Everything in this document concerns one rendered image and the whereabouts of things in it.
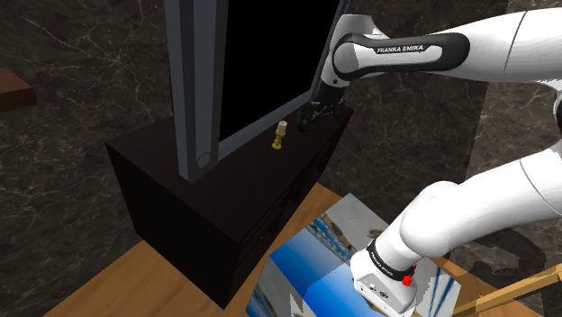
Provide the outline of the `yellow candlestick with pink candle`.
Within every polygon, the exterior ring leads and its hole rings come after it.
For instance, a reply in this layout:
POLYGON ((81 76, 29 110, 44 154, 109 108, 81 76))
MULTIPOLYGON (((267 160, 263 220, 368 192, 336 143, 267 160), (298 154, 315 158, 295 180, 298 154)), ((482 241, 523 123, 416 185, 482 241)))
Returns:
POLYGON ((277 124, 276 137, 274 139, 274 142, 272 143, 273 149, 281 149, 282 148, 282 139, 286 135, 286 128, 287 128, 287 122, 286 121, 280 121, 277 124))

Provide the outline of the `grey framed black television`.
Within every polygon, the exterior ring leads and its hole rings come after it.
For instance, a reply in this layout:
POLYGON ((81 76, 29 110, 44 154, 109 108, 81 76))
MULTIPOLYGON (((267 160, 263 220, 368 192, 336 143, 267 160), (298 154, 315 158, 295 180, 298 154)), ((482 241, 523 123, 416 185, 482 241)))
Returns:
POLYGON ((164 0, 178 172, 193 182, 311 101, 349 0, 164 0))

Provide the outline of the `dark brown cabinet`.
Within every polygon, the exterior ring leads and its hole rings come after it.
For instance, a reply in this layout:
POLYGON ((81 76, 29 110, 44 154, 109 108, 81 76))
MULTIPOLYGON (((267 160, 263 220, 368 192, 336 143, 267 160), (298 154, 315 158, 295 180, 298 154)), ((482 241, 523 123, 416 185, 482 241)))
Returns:
POLYGON ((305 132, 274 128, 190 183, 178 173, 172 118, 105 143, 135 231, 221 308, 317 183, 354 113, 317 116, 305 132))

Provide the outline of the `blue patterned robot stand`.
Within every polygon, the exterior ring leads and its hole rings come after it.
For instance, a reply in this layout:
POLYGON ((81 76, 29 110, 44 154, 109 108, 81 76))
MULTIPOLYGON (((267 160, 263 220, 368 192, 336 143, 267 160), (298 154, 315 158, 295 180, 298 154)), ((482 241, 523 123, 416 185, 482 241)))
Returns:
POLYGON ((352 256, 387 224, 352 194, 272 252, 250 297, 249 317, 452 317, 461 285, 433 261, 417 264, 411 306, 394 315, 372 302, 396 302, 368 276, 354 280, 352 256))

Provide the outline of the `light wooden beam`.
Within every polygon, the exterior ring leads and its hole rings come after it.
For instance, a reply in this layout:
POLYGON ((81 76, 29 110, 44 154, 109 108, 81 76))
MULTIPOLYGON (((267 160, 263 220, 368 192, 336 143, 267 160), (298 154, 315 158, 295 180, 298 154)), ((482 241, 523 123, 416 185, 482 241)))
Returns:
POLYGON ((516 297, 534 292, 556 282, 562 282, 562 263, 550 267, 536 275, 484 295, 472 302, 456 307, 452 317, 467 317, 503 305, 516 297))

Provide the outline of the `brown wooden shelf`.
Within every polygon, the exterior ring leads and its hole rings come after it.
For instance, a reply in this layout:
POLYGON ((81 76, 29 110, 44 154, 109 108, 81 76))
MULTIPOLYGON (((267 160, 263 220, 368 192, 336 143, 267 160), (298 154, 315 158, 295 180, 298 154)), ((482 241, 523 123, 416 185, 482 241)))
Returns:
POLYGON ((9 68, 0 68, 0 113, 36 104, 33 88, 9 68))

